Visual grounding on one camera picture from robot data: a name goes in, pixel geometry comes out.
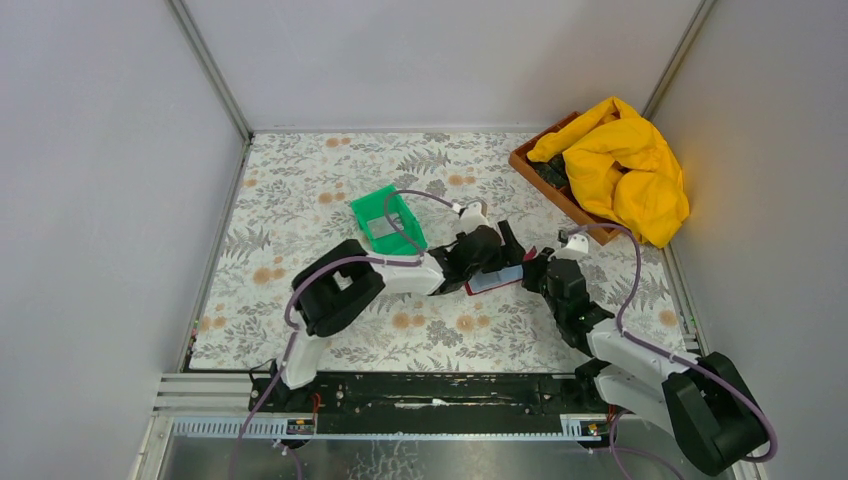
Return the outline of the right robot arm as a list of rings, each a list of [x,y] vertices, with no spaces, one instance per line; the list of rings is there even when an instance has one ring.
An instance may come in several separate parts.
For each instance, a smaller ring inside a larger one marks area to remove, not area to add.
[[[597,412],[611,404],[671,435],[688,461],[716,476],[775,452],[775,432],[733,362],[718,352],[674,353],[626,330],[592,301],[573,259],[543,250],[522,265],[523,287],[540,294],[566,344],[589,357],[576,370],[575,402]]]

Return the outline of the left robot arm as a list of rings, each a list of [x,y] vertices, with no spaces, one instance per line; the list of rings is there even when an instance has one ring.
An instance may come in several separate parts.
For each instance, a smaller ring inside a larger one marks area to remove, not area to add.
[[[277,357],[272,398],[288,411],[309,401],[310,384],[330,337],[356,320],[383,293],[441,296],[479,275],[520,268],[530,254],[507,221],[459,233],[420,256],[386,255],[345,240],[298,274],[285,307],[293,333]]]

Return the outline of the brown wooden tray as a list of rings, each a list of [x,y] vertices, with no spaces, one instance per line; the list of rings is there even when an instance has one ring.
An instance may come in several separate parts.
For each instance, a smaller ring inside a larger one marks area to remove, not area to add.
[[[571,187],[567,183],[549,183],[539,174],[535,168],[535,163],[530,162],[527,158],[527,153],[536,145],[539,139],[548,133],[555,133],[561,130],[579,115],[580,112],[574,111],[536,134],[530,140],[527,140],[510,153],[509,165],[578,226],[606,223],[606,219],[588,213],[579,206],[572,194]]]

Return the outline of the dark items in tray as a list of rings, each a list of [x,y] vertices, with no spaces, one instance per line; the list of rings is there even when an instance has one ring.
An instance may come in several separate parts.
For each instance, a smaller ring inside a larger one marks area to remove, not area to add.
[[[547,162],[533,162],[532,168],[547,184],[556,189],[570,188],[562,154],[555,155]]]

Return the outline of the green plastic bin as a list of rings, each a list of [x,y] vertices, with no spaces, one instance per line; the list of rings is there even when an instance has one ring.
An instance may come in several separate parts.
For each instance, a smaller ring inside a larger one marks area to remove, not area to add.
[[[360,229],[369,241],[370,249],[387,255],[416,255],[418,249],[393,228],[389,218],[412,241],[422,249],[428,246],[418,219],[400,195],[391,196],[396,191],[394,185],[388,185],[351,202],[351,209]]]

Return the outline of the yellow cloth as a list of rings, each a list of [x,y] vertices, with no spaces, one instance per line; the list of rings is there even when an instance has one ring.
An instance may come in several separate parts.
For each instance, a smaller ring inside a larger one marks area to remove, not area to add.
[[[615,96],[542,135],[526,158],[538,164],[558,155],[579,206],[642,243],[666,247],[690,215],[683,169],[668,142]]]

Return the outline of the floral patterned table mat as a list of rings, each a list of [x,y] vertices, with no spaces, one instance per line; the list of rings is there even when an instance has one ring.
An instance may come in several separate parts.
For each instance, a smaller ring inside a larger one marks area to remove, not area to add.
[[[448,203],[480,199],[526,248],[553,247],[571,220],[509,164],[528,135],[263,133],[254,138],[188,366],[243,370],[281,353],[292,280],[346,239],[352,202],[400,189],[430,246],[452,241]],[[470,296],[380,295],[321,357],[324,370],[566,373],[585,356],[543,299],[517,284]]]

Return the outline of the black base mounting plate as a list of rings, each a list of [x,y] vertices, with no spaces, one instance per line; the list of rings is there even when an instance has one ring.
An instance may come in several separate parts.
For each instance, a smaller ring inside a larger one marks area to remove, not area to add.
[[[248,407],[295,438],[553,438],[601,442],[613,407],[574,375],[321,372],[290,389],[252,376]]]

